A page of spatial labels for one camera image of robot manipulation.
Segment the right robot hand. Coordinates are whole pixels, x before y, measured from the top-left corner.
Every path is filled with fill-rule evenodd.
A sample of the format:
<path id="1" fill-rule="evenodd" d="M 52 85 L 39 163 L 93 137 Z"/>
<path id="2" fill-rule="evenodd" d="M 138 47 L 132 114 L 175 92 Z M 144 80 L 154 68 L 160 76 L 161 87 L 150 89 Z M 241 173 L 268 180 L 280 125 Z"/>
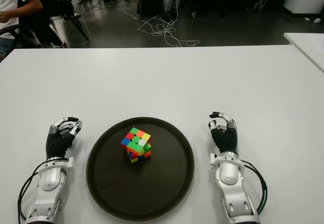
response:
<path id="1" fill-rule="evenodd" d="M 231 152 L 238 156 L 238 140 L 236 122 L 229 115 L 221 112 L 212 112 L 208 123 L 212 139 L 220 153 Z M 226 126 L 217 125 L 216 118 L 226 122 Z"/>

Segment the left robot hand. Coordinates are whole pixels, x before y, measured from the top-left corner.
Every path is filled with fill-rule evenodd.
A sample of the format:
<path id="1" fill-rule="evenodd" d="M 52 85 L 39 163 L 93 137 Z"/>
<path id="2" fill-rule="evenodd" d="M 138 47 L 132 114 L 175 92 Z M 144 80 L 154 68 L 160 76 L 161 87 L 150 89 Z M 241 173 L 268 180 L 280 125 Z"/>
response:
<path id="1" fill-rule="evenodd" d="M 47 159 L 64 158 L 67 150 L 73 146 L 82 125 L 82 121 L 74 117 L 62 117 L 54 122 L 49 128 L 46 141 Z"/>

